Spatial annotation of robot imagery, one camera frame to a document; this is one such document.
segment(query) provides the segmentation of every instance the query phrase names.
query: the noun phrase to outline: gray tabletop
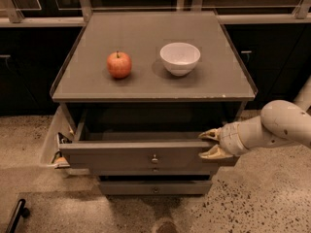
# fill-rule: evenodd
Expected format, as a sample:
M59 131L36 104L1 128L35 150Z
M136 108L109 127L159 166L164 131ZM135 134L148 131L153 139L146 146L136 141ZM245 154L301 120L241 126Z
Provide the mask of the gray tabletop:
M167 72L159 57L160 49L172 42L201 51L195 69L180 78ZM108 55L116 50L132 59L132 72L122 80L106 68ZM248 101L255 91L246 75L213 13L94 13L52 99Z

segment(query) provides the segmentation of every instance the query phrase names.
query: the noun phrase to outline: speckled concrete floor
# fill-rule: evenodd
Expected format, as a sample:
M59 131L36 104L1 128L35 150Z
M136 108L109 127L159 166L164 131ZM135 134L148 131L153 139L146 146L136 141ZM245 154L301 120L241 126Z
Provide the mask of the speckled concrete floor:
M39 166L51 116L0 117L0 232L18 198L31 216L16 232L311 232L311 150L257 149L222 167L205 196L105 197L96 178Z

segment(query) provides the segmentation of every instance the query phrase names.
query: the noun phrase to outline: red apple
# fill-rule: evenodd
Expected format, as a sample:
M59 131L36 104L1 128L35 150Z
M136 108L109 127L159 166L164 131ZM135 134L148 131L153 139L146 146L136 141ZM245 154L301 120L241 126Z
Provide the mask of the red apple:
M107 58L107 69L112 77L122 79L130 74L132 61L125 52L113 52Z

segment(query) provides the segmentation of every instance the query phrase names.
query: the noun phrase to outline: white bowl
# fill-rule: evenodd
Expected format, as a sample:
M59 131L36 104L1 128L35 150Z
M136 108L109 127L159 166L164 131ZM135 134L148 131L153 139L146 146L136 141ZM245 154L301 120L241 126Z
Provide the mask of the white bowl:
M175 76L183 76L193 70L201 53L191 44L171 43L165 45L159 55L167 71Z

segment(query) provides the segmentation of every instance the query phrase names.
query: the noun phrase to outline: bottom drawer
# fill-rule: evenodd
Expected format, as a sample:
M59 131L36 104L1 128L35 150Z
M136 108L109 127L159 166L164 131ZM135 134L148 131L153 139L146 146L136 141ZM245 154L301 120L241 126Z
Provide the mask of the bottom drawer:
M105 195L198 195L206 194L209 176L100 177Z

